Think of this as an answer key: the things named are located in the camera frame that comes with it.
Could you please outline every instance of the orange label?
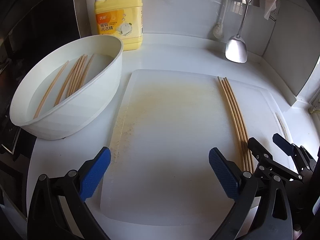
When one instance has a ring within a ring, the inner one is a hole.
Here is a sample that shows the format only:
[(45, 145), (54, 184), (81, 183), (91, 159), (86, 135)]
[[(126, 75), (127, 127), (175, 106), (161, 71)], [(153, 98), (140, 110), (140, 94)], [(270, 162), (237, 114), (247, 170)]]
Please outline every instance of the orange label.
[(96, 14), (99, 34), (114, 34), (124, 21), (124, 10)]

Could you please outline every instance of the spatula head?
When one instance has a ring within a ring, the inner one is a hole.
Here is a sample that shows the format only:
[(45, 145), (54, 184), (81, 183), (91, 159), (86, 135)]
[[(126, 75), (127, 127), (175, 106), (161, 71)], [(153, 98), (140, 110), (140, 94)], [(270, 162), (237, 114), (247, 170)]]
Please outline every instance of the spatula head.
[(241, 37), (232, 36), (228, 40), (226, 58), (238, 63), (245, 63), (247, 61), (247, 46)]

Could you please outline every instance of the textured blue pad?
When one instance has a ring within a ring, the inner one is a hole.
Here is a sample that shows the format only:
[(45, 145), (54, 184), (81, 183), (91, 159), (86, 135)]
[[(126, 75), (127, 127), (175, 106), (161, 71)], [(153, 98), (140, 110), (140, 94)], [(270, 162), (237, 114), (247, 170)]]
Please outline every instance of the textured blue pad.
[(272, 137), (273, 142), (288, 156), (293, 156), (293, 146), (286, 139), (284, 139), (280, 134), (275, 133)]
[(92, 197), (96, 190), (103, 174), (106, 172), (111, 161), (111, 152), (108, 148), (101, 153), (96, 162), (89, 169), (87, 174), (81, 180), (80, 185), (80, 198), (85, 201), (87, 198)]
[(236, 201), (239, 198), (239, 182), (229, 169), (226, 162), (227, 160), (221, 154), (218, 148), (213, 148), (210, 150), (209, 163), (211, 168), (216, 174), (228, 198), (232, 198), (234, 201)]

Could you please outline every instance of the bottle label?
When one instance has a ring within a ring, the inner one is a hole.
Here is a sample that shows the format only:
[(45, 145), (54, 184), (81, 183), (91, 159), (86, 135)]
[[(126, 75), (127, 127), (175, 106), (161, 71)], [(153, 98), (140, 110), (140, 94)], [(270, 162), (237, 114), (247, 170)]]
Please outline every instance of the bottle label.
[(121, 39), (142, 36), (142, 7), (125, 8), (96, 14), (98, 33)]

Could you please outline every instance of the bundle of chopsticks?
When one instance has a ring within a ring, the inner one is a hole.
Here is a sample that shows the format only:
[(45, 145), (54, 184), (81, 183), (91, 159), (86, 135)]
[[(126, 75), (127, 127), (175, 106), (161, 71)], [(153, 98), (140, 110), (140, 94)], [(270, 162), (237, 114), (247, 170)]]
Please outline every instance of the bundle of chopsticks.
[[(63, 95), (63, 92), (65, 91), (65, 88), (67, 86), (67, 84), (69, 83), (69, 87), (66, 93), (66, 98), (68, 98), (69, 96), (71, 96), (73, 93), (75, 93), (76, 91), (78, 91), (84, 84), (84, 79), (87, 75), (87, 72), (89, 70), (90, 64), (92, 62), (92, 59), (94, 57), (94, 54), (91, 56), (89, 62), (87, 63), (86, 67), (85, 67), (85, 63), (87, 61), (88, 55), (82, 55), (74, 64), (74, 66), (72, 67), (71, 71), (69, 72), (66, 80), (64, 81), (60, 92), (57, 96), (57, 99), (54, 103), (54, 106), (56, 106), (57, 104), (60, 103), (61, 97)], [(37, 118), (40, 110), (47, 98), (47, 96), (49, 95), (52, 87), (54, 86), (54, 84), (56, 83), (56, 81), (58, 80), (59, 76), (61, 75), (61, 73), (63, 72), (63, 70), (66, 68), (66, 66), (68, 65), (69, 61), (67, 61), (62, 68), (59, 70), (58, 74), (56, 75), (56, 77), (54, 78), (54, 80), (51, 82), (49, 88), (47, 89), (46, 93), (44, 94), (37, 110), (36, 113), (33, 117), (33, 119)]]
[(233, 121), (233, 125), (236, 130), (237, 144), (239, 148), (239, 152), (242, 153), (242, 170), (254, 172), (254, 164), (252, 160), (251, 153), (248, 149), (248, 132), (245, 126), (238, 102), (233, 93), (233, 90), (230, 86), (228, 79), (225, 77), (223, 80), (220, 80), (220, 85), (224, 92), (229, 110), (231, 112), (231, 117)]

